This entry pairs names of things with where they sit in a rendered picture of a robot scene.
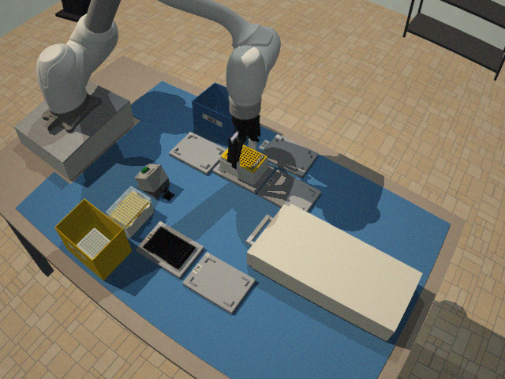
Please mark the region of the blue bench mat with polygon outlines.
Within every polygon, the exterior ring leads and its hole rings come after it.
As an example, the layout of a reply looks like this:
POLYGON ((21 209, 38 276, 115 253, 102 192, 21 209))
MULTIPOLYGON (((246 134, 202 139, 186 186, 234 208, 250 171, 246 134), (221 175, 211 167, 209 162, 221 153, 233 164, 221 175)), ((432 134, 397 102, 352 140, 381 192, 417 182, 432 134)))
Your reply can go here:
POLYGON ((193 132, 197 96, 164 81, 131 105, 140 120, 71 184, 53 172, 15 209, 65 255, 146 321, 231 379, 377 379, 408 321, 450 223, 318 155, 303 178, 321 191, 308 213, 422 272, 394 334, 386 341, 334 315, 246 264, 246 243, 266 215, 281 209, 213 173, 169 155, 193 132), (159 164, 175 196, 157 199, 135 177, 159 164), (83 199, 106 214, 130 187, 154 213, 127 239, 132 252, 103 281, 65 247, 54 228, 83 199), (136 251, 161 221, 204 247, 181 279, 136 251), (256 279, 231 314, 183 285, 206 252, 256 279))

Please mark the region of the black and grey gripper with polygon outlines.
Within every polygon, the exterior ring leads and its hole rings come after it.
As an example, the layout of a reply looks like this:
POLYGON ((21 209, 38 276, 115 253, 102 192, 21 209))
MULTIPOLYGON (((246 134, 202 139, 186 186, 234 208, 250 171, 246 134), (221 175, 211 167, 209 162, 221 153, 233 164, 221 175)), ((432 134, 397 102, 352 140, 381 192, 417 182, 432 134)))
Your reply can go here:
POLYGON ((235 126, 235 131, 234 135, 229 136, 228 138, 229 147, 227 154, 227 162, 231 163, 231 173, 239 176, 240 175, 239 158, 241 155, 243 143, 246 141, 247 135, 249 137, 249 148, 255 151, 257 142, 260 141, 260 139, 257 138, 260 136, 260 115, 249 120, 241 120, 232 116, 232 123, 235 126))

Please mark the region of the blue open-top bin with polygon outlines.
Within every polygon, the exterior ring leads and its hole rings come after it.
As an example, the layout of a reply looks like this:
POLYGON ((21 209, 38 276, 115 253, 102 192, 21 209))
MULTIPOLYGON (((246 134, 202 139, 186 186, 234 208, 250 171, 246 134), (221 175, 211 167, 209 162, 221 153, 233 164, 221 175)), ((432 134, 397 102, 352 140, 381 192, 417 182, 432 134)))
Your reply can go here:
POLYGON ((194 126, 225 141, 234 135, 227 87, 212 84, 192 101, 194 126), (209 109, 210 108, 210 109, 209 109))

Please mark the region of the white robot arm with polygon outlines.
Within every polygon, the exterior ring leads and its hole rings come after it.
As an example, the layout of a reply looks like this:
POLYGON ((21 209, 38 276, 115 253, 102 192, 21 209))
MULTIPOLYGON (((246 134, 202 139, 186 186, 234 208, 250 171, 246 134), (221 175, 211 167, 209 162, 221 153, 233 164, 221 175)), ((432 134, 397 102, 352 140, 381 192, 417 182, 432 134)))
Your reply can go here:
MULTIPOLYGON (((87 14, 77 22, 67 44, 49 46, 38 57, 36 76, 50 108, 42 114, 48 120, 48 131, 61 126, 67 133, 73 132, 102 103, 101 98, 89 95, 85 87, 91 74, 117 45, 114 17, 120 1, 91 0, 87 14)), ((230 113, 241 120, 258 116, 268 75, 279 56, 279 34, 273 28, 249 23, 212 0, 158 1, 217 22, 229 31, 234 48, 226 67, 230 113)))

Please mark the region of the yellow open-top bin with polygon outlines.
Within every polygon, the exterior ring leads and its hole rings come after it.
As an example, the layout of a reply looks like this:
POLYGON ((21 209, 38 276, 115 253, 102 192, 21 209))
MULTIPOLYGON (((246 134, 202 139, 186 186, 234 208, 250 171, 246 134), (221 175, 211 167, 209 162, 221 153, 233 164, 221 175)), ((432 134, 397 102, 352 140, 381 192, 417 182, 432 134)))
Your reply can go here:
POLYGON ((66 249, 103 281, 132 252, 124 229, 85 199, 54 228, 66 249), (77 247, 77 243, 93 228, 110 242, 91 259, 77 247))

